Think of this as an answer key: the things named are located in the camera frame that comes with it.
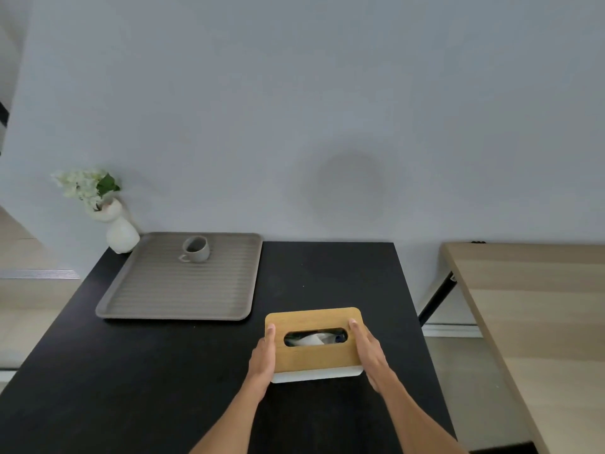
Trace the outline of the person's right hand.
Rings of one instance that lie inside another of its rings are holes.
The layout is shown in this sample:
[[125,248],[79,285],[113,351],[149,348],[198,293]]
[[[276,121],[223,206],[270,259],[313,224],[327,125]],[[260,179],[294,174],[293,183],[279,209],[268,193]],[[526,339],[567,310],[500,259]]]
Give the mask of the person's right hand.
[[366,331],[366,346],[357,347],[359,360],[372,388],[382,394],[391,381],[393,372],[382,351],[381,343],[366,326],[363,325],[363,327]]

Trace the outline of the person's left hand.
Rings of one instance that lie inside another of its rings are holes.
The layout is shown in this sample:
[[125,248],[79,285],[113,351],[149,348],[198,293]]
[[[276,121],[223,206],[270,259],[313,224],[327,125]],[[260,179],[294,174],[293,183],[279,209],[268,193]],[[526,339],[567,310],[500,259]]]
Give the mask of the person's left hand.
[[246,376],[247,381],[252,382],[260,389],[267,389],[268,385],[271,383],[275,374],[276,364],[276,347],[275,355],[268,355],[265,351],[264,338],[265,334],[264,337],[259,340],[256,348],[252,351]]

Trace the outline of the white tissue box wooden lid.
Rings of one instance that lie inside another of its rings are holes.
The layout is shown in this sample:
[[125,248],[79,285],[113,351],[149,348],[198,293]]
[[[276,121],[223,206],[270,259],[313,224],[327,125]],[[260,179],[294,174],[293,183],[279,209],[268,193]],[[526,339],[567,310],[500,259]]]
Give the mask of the white tissue box wooden lid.
[[[276,328],[276,364],[272,383],[300,382],[358,376],[360,363],[349,319],[363,324],[356,307],[269,313],[265,323]],[[323,346],[287,347],[284,336],[289,332],[342,328],[348,333],[345,343]]]

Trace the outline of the person's left forearm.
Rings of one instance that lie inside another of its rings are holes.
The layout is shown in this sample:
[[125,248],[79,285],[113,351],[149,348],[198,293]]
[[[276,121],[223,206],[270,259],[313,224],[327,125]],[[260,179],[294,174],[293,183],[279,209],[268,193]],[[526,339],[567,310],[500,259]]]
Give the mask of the person's left forearm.
[[253,421],[271,378],[247,377],[223,415],[189,454],[247,454]]

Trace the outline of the person's right forearm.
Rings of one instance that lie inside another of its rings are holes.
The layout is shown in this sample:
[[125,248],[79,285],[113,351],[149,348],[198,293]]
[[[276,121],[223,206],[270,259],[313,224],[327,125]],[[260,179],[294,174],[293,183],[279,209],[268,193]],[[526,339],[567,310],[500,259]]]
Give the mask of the person's right forearm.
[[375,378],[403,454],[469,454],[413,400],[397,375],[388,370]]

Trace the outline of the tissue pack in box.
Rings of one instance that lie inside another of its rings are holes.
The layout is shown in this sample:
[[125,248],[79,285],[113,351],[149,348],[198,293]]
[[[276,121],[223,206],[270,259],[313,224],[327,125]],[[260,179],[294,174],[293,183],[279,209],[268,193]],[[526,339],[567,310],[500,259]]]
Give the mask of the tissue pack in box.
[[323,346],[345,343],[348,333],[342,328],[289,332],[284,336],[287,347]]

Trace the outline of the black table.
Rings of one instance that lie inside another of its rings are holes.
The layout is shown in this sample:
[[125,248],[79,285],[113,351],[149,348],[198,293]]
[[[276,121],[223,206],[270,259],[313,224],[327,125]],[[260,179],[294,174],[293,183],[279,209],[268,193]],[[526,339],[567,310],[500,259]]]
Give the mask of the black table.
[[357,307],[416,403],[455,435],[392,243],[264,242],[244,321],[103,321],[107,250],[0,393],[0,454],[187,454],[273,312]]

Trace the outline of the grey ribbed tray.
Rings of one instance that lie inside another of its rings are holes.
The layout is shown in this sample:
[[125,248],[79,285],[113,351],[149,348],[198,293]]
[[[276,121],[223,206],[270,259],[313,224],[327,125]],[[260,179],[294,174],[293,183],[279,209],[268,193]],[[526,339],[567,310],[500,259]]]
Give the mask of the grey ribbed tray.
[[191,233],[141,238],[95,308],[103,319],[242,321],[252,310],[262,236],[206,233],[209,258],[190,262]]

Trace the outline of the grey ceramic cup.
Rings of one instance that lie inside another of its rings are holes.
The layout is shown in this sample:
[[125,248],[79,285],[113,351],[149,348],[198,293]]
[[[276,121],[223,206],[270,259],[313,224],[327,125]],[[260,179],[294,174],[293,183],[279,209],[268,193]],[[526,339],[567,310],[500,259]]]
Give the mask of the grey ceramic cup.
[[182,263],[203,263],[210,257],[210,245],[205,236],[191,236],[182,246],[178,260]]

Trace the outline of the light wooden table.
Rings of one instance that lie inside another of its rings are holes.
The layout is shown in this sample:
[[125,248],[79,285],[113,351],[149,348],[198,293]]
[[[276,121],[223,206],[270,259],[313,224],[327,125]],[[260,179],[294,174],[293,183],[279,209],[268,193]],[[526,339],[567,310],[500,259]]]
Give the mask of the light wooden table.
[[605,244],[444,243],[540,454],[605,454]]

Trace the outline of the white ceramic vase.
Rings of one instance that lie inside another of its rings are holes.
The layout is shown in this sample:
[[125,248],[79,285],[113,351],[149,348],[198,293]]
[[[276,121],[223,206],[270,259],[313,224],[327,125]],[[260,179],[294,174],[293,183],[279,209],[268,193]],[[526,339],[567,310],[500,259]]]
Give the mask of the white ceramic vase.
[[97,211],[90,211],[93,220],[107,225],[108,247],[117,254],[130,253],[140,242],[140,235],[125,215],[124,207],[117,198],[102,204]]

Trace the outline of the white flowers with green leaves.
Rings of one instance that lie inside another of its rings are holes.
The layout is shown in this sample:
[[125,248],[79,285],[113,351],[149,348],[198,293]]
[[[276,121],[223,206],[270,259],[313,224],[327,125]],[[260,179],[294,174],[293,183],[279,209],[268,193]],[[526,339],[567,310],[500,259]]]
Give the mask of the white flowers with green leaves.
[[66,198],[82,202],[89,212],[99,212],[120,192],[117,180],[104,169],[76,169],[51,175]]

